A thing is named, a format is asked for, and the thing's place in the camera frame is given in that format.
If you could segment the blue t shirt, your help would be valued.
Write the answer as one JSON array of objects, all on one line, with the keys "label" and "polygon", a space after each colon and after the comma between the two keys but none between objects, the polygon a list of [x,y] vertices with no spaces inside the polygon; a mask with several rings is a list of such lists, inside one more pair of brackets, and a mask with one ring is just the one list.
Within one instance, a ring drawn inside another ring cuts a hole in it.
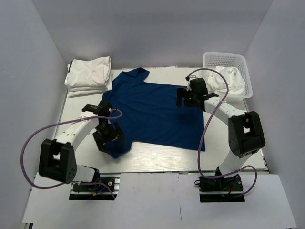
[{"label": "blue t shirt", "polygon": [[119,158],[134,141],[197,150],[203,133],[203,112],[197,107],[176,106],[177,85],[147,83],[150,72],[137,68],[121,72],[102,98],[122,111],[116,119],[125,140],[106,144],[107,153]]}]

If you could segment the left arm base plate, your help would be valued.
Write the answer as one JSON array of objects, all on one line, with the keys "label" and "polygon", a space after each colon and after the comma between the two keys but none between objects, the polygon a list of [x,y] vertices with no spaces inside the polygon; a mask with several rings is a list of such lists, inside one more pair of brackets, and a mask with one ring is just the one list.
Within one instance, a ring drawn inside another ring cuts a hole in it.
[{"label": "left arm base plate", "polygon": [[69,200],[88,200],[88,201],[114,201],[120,185],[119,174],[100,174],[96,184],[84,185],[73,183],[71,185]]}]

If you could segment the white t shirt stack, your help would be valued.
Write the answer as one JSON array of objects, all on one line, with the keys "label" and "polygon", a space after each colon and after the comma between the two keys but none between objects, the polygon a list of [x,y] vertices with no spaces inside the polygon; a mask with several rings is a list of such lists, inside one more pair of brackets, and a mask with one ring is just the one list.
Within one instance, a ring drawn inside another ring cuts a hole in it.
[{"label": "white t shirt stack", "polygon": [[111,58],[100,57],[90,61],[74,59],[67,65],[64,84],[68,96],[104,93],[112,89]]}]

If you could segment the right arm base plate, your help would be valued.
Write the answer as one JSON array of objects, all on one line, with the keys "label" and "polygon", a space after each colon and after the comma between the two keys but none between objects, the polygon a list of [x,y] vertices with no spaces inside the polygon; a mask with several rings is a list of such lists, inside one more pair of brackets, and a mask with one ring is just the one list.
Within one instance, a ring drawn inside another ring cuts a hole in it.
[{"label": "right arm base plate", "polygon": [[245,202],[239,175],[220,179],[198,177],[194,184],[199,188],[201,203]]}]

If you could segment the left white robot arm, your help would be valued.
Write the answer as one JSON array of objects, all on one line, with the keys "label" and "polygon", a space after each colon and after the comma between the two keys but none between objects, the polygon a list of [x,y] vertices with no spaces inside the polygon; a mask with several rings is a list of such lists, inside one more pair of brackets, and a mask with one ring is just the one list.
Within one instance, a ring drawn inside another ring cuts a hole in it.
[{"label": "left white robot arm", "polygon": [[61,122],[57,125],[70,124],[70,126],[53,140],[45,139],[41,144],[39,175],[64,184],[84,182],[89,190],[100,187],[101,179],[96,175],[97,169],[78,165],[75,151],[81,142],[92,130],[98,146],[123,137],[117,123],[111,120],[122,115],[110,117],[96,115],[91,112],[82,112],[80,118]]}]

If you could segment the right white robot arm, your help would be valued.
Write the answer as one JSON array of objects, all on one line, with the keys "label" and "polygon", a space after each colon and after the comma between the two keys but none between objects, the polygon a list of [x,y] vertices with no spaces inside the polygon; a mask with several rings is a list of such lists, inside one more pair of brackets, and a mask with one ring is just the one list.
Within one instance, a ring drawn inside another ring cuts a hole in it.
[{"label": "right white robot arm", "polygon": [[247,168],[245,162],[265,146],[265,137],[259,114],[244,112],[226,102],[229,90],[223,97],[209,93],[203,78],[186,78],[188,85],[177,90],[177,107],[198,107],[211,117],[216,117],[228,126],[229,152],[218,167],[219,175],[206,176],[215,179],[220,190],[227,190],[233,183],[232,177]]}]

